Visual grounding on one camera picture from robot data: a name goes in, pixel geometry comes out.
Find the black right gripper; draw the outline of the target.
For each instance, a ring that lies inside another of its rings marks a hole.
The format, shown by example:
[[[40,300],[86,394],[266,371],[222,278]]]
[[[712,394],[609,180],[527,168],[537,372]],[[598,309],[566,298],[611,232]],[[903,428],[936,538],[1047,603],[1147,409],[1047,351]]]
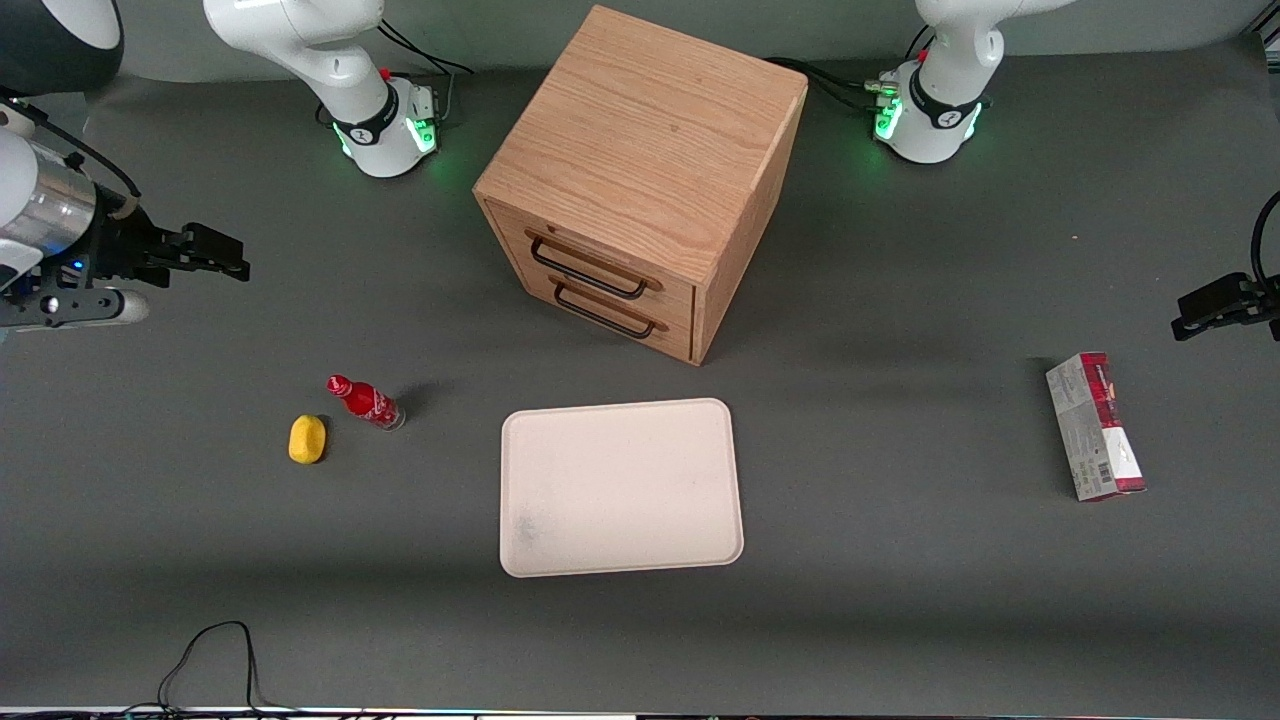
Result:
[[[115,200],[97,201],[88,231],[68,251],[69,287],[87,290],[97,281],[123,279],[165,290],[173,272],[211,272],[250,281],[241,241],[200,223],[168,231],[140,208],[118,219],[111,217],[118,206]],[[183,260],[184,255],[192,259]]]

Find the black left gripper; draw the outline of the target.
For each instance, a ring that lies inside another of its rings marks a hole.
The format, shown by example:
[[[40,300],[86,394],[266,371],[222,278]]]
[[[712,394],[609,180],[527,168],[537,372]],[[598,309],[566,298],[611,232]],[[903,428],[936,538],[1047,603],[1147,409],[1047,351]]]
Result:
[[[1280,341],[1279,275],[1251,281],[1245,273],[1229,273],[1180,297],[1178,310],[1179,315],[1171,322],[1172,337],[1178,342],[1240,323],[1265,323],[1272,340]]]

